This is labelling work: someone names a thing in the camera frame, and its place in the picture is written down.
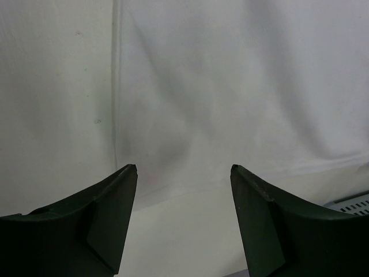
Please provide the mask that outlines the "white laundry basket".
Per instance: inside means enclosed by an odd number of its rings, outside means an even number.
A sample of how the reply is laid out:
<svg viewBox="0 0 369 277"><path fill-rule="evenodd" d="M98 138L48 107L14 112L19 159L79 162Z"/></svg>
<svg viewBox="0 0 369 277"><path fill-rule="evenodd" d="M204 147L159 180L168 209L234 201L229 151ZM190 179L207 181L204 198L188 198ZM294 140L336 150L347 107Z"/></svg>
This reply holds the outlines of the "white laundry basket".
<svg viewBox="0 0 369 277"><path fill-rule="evenodd" d="M346 197L324 205L325 208L357 216L368 215L368 206L368 194Z"/></svg>

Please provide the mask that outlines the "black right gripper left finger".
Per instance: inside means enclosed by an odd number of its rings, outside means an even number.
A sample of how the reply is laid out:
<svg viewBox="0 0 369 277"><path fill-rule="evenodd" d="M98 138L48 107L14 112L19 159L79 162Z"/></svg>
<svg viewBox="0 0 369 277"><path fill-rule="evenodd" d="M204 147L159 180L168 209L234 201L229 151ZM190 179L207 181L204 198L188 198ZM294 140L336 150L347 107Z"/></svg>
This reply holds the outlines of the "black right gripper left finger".
<svg viewBox="0 0 369 277"><path fill-rule="evenodd" d="M137 179L128 164L65 199L1 217L1 275L118 274Z"/></svg>

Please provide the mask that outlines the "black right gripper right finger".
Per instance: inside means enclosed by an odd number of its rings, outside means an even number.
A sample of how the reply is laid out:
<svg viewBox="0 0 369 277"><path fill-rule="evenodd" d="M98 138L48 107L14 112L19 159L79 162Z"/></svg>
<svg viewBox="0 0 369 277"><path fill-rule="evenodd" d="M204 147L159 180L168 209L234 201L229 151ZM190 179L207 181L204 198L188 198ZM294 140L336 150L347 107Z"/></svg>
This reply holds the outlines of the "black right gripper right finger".
<svg viewBox="0 0 369 277"><path fill-rule="evenodd" d="M250 276L368 275L368 215L313 204L240 165L230 180Z"/></svg>

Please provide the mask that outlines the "white t shirt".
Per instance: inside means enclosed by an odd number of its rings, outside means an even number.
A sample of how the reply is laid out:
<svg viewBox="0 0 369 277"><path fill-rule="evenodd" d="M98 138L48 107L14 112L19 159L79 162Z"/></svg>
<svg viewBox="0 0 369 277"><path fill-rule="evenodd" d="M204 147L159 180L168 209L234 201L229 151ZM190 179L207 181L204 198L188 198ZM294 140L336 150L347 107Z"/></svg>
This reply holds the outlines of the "white t shirt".
<svg viewBox="0 0 369 277"><path fill-rule="evenodd" d="M367 1L115 1L115 153L146 207L368 163Z"/></svg>

